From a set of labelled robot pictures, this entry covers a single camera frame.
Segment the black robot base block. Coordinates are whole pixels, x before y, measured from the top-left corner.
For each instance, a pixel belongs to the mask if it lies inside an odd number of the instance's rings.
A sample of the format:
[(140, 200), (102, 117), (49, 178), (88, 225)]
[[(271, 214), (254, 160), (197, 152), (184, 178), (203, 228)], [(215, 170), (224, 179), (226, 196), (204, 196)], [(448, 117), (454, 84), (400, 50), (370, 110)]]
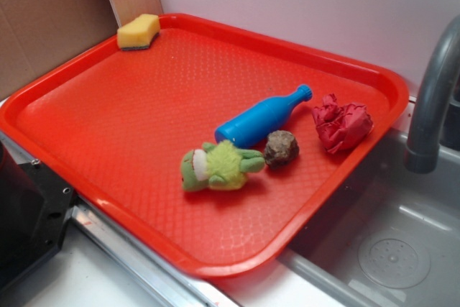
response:
[(2, 292), (60, 251), (74, 203), (73, 187), (46, 164), (19, 164), (1, 146)]

